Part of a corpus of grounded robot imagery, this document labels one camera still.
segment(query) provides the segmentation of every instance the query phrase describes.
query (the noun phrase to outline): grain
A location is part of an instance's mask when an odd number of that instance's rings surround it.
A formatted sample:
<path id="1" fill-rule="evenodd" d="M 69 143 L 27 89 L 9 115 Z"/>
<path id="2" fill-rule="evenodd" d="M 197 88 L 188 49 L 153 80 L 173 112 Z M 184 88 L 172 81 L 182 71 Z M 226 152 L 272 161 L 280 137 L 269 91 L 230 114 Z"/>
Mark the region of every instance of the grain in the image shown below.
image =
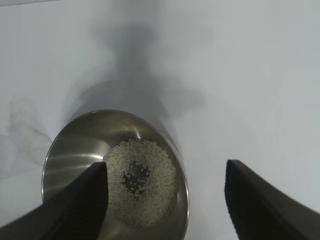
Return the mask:
<path id="1" fill-rule="evenodd" d="M 160 224 L 177 202 L 176 168 L 155 142 L 123 141 L 104 157 L 109 208 L 132 228 Z"/>

